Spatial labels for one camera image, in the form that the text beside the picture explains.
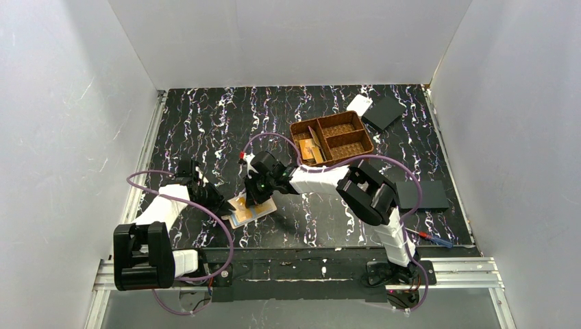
gray floor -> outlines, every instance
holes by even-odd
[[[181,310],[177,291],[160,297]],[[262,300],[211,304],[194,317],[166,313],[151,291],[112,291],[103,328],[500,328],[488,289],[433,289],[421,308],[401,312],[358,300]]]

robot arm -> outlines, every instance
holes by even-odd
[[[325,193],[341,197],[355,216],[377,232],[389,262],[407,268],[409,275],[415,271],[405,249],[395,185],[367,161],[311,173],[296,165],[285,167],[265,151],[245,157],[245,160],[248,164],[248,175],[244,180],[247,207],[265,202],[274,191],[283,194]],[[415,245],[410,240],[407,244],[414,255]]]
[[[160,194],[202,204],[218,216],[230,213],[233,208],[204,178],[197,162],[180,161],[177,168]],[[198,270],[197,250],[172,250],[169,240],[169,229],[186,206],[157,196],[131,224],[117,226],[113,254],[118,290],[169,288],[174,278]]]

brown divider tray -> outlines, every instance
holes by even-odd
[[[369,134],[354,111],[291,124],[290,135],[299,149],[299,141],[310,138],[309,127],[321,141],[325,161],[315,164],[314,160],[303,160],[306,165],[328,167],[348,158],[373,152]]]

white paper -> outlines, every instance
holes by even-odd
[[[347,106],[347,111],[355,111],[359,117],[362,117],[365,111],[371,106],[373,101],[363,95],[357,95],[353,101]]]

white wall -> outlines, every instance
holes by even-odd
[[[0,327],[81,328],[156,90],[106,0],[0,5]]]
[[[581,3],[475,0],[433,87],[476,241],[519,328],[579,328]]]
[[[158,89],[429,83],[471,0],[109,0]]]

